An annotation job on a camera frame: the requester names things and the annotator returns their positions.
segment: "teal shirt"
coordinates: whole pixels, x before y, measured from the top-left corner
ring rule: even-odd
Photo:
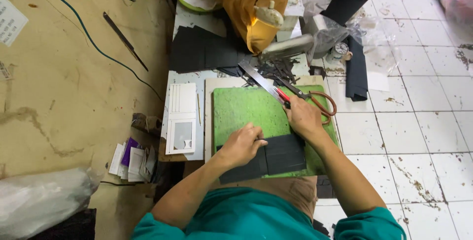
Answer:
[[[406,235],[385,208],[340,220],[337,240],[404,240]],[[207,193],[184,231],[147,213],[133,232],[134,240],[327,240],[313,229],[309,217],[290,202],[251,188],[217,189]]]

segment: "hand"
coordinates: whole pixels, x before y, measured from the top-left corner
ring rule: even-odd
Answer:
[[[268,145],[268,141],[262,140],[263,137],[261,127],[254,127],[253,123],[249,122],[234,131],[212,158],[219,159],[229,170],[243,166],[256,156],[258,148]]]
[[[282,106],[286,111],[287,120],[292,129],[305,140],[311,136],[325,132],[322,127],[320,110],[296,95],[289,96],[291,109]]]

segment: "scissors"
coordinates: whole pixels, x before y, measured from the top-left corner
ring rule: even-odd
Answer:
[[[323,125],[327,125],[328,123],[330,123],[330,120],[332,120],[332,116],[334,116],[336,113],[337,113],[337,105],[335,104],[334,102],[334,99],[332,99],[330,96],[328,96],[327,94],[323,93],[323,92],[318,92],[318,91],[309,91],[308,94],[304,94],[300,89],[292,86],[291,84],[289,84],[289,82],[281,79],[280,77],[277,77],[283,84],[285,87],[287,87],[292,93],[296,94],[299,98],[303,98],[304,100],[306,100],[307,98],[310,98],[312,100],[313,103],[316,104],[316,106],[320,109],[320,112],[322,113],[322,115],[324,115],[325,117],[327,117],[327,121],[325,122],[322,122]],[[329,112],[322,104],[319,103],[319,101],[316,100],[316,98],[314,98],[312,95],[319,95],[319,96],[322,96],[324,98],[327,98],[328,101],[332,104],[332,106],[334,107],[334,111],[333,112]],[[289,102],[288,100],[288,97],[284,97],[284,96],[281,96],[285,101]]]

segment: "white tile floor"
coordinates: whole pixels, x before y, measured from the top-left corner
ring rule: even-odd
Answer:
[[[367,101],[352,102],[345,98],[345,66],[323,62],[342,150],[412,240],[473,236],[473,64],[463,63],[473,51],[458,48],[473,44],[473,36],[445,21],[441,10],[436,0],[366,3],[365,14],[384,19],[401,52],[390,92],[370,90]],[[392,60],[366,58],[374,71],[376,62]],[[331,235],[345,217],[334,199],[317,203],[314,218]]]

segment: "white label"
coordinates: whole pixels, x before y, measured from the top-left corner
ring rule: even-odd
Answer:
[[[0,0],[0,42],[13,43],[28,19],[8,0]]]
[[[0,61],[0,81],[12,79],[10,72],[8,72],[7,67]]]

